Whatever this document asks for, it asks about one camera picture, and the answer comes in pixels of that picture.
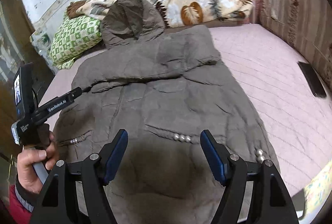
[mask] folded coat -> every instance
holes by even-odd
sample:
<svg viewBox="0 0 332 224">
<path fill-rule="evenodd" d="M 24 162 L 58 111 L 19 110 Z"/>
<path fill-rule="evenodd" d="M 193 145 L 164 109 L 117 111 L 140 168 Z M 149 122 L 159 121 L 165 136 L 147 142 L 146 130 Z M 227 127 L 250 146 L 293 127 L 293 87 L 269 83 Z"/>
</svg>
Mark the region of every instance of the folded coat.
<svg viewBox="0 0 332 224">
<path fill-rule="evenodd" d="M 262 149 L 278 167 L 264 124 L 205 26 L 165 34 L 147 1 L 118 0 L 115 7 L 101 25 L 108 50 L 83 62 L 72 83 L 90 91 L 55 126 L 66 160 L 99 152 L 124 128 L 128 147 L 106 188 L 117 222 L 210 223 L 223 187 L 200 147 L 201 131 L 247 161 Z M 78 192 L 81 202 L 81 186 Z M 250 197 L 248 187 L 240 218 Z"/>
</svg>

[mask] quilted mattress cover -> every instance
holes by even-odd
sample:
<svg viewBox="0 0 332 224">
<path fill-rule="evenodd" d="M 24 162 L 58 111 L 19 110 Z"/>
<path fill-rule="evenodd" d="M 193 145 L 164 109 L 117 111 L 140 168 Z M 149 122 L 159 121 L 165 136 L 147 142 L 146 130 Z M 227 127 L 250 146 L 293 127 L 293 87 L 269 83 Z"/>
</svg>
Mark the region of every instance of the quilted mattress cover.
<svg viewBox="0 0 332 224">
<path fill-rule="evenodd" d="M 313 96 L 297 62 L 306 60 L 258 24 L 211 28 L 216 49 L 265 124 L 289 193 L 296 194 L 332 159 L 332 100 Z M 71 90 L 79 65 L 60 70 L 41 100 Z M 49 118 L 50 130 L 59 114 Z"/>
</svg>

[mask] striped sofa cushion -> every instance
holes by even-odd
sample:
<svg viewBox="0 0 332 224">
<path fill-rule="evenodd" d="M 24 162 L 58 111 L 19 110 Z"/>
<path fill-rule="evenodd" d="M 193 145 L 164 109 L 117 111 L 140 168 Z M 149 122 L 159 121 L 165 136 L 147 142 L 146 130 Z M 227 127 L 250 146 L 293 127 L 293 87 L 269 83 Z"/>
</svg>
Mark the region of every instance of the striped sofa cushion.
<svg viewBox="0 0 332 224">
<path fill-rule="evenodd" d="M 332 90 L 332 8 L 327 0 L 263 0 L 260 22 L 295 48 Z"/>
</svg>

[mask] green checkered pillow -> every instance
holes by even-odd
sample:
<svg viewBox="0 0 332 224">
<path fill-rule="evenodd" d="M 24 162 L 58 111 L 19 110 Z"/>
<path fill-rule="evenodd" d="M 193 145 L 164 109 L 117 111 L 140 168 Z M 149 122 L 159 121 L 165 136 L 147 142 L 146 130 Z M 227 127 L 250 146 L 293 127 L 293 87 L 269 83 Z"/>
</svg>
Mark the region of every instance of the green checkered pillow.
<svg viewBox="0 0 332 224">
<path fill-rule="evenodd" d="M 99 24 L 100 20 L 86 15 L 69 19 L 65 13 L 49 52 L 54 66 L 70 69 L 79 54 L 100 42 L 102 37 Z"/>
</svg>

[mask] person's left hand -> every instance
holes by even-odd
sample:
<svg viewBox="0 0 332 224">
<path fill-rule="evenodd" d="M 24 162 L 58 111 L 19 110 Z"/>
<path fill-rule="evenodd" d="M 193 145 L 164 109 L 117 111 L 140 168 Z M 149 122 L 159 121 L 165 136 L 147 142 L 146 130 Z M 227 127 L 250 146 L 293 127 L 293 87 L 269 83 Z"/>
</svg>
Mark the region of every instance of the person's left hand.
<svg viewBox="0 0 332 224">
<path fill-rule="evenodd" d="M 49 139 L 51 143 L 46 150 L 26 149 L 17 156 L 17 173 L 19 182 L 27 191 L 36 194 L 40 193 L 43 184 L 34 171 L 32 164 L 48 158 L 49 160 L 46 162 L 45 167 L 47 170 L 51 170 L 59 160 L 59 152 L 54 141 L 54 135 L 51 131 L 49 132 Z"/>
</svg>

